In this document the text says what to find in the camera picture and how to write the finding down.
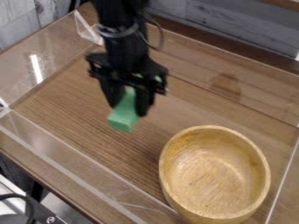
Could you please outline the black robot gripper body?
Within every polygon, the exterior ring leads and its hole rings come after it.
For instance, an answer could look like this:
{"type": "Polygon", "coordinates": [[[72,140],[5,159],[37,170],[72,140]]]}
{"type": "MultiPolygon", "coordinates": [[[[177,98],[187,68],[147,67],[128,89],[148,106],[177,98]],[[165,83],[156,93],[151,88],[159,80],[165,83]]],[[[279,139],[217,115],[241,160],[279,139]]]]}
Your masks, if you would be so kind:
{"type": "Polygon", "coordinates": [[[98,80],[108,77],[129,78],[141,74],[151,78],[160,75],[164,78],[167,90],[167,68],[155,62],[149,56],[149,43],[147,33],[133,31],[132,33],[101,32],[105,51],[92,52],[85,59],[89,63],[89,75],[98,80]]]}

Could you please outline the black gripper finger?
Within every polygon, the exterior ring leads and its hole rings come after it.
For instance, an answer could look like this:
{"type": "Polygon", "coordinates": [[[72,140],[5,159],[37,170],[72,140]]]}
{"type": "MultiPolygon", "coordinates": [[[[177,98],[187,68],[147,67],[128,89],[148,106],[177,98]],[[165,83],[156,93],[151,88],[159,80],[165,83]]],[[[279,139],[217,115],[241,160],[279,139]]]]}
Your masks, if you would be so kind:
{"type": "Polygon", "coordinates": [[[113,108],[120,103],[120,100],[125,93],[125,87],[123,84],[108,79],[100,80],[100,87],[106,98],[106,103],[109,107],[113,108]]]}
{"type": "Polygon", "coordinates": [[[135,89],[135,112],[140,117],[147,116],[155,104],[155,90],[151,87],[135,89]]]}

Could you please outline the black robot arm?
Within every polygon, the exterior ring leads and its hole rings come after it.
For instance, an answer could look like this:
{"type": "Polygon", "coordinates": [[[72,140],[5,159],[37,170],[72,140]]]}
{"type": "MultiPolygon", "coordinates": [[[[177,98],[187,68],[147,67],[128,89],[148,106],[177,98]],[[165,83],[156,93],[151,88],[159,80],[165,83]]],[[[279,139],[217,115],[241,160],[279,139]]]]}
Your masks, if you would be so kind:
{"type": "Polygon", "coordinates": [[[135,90],[135,112],[145,116],[155,96],[167,89],[168,69],[152,60],[147,25],[148,0],[90,0],[97,13],[97,31],[104,40],[104,52],[92,52],[85,60],[89,76],[98,80],[106,103],[115,107],[135,90]]]}

